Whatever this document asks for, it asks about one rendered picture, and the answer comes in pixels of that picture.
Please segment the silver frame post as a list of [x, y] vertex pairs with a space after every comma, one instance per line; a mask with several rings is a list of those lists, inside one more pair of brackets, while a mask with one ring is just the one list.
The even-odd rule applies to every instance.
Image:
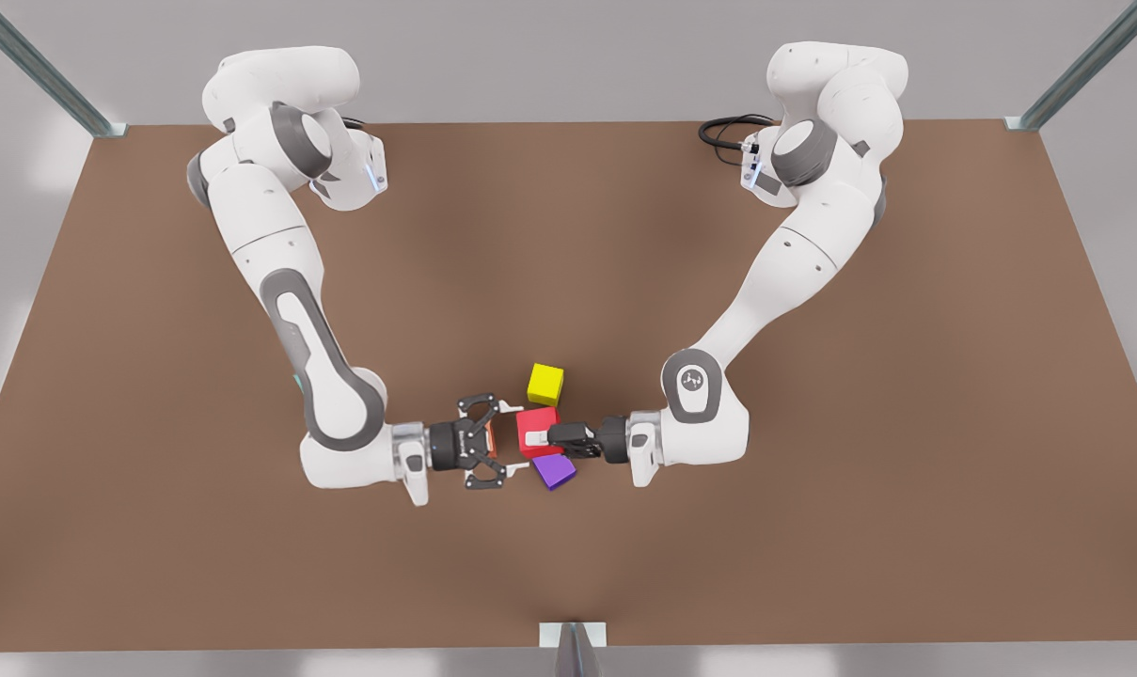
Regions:
[[539, 647], [556, 650], [551, 677], [603, 677], [595, 650], [607, 644], [605, 622], [539, 624]]
[[122, 138], [128, 133], [128, 125], [108, 119], [1, 11], [0, 51], [91, 137]]
[[1019, 116], [1005, 117], [1003, 125], [1011, 132], [1038, 132], [1136, 36], [1137, 0], [1131, 0], [1131, 3], [1110, 22], [1098, 38], [1094, 39], [1092, 46], [1085, 48], [1084, 52], [1067, 66], [1067, 71], [1038, 96], [1027, 112]]

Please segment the red wooden cube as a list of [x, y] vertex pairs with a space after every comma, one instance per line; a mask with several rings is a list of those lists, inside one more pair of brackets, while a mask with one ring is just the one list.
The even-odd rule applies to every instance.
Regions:
[[561, 446], [549, 441], [550, 428], [561, 424], [561, 413], [555, 407], [520, 411], [515, 416], [518, 449], [526, 459], [563, 454]]

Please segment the yellow wooden cube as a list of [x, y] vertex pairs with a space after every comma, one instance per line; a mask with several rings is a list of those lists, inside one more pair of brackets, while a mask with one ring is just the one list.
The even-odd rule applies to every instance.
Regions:
[[547, 407], [559, 406], [564, 371], [557, 366], [536, 363], [529, 375], [528, 401]]

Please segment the purple wooden cube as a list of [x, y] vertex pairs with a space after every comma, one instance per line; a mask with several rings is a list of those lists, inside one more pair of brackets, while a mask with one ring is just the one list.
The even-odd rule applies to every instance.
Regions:
[[576, 464], [563, 453], [532, 459], [532, 467], [547, 490], [556, 490], [576, 476]]

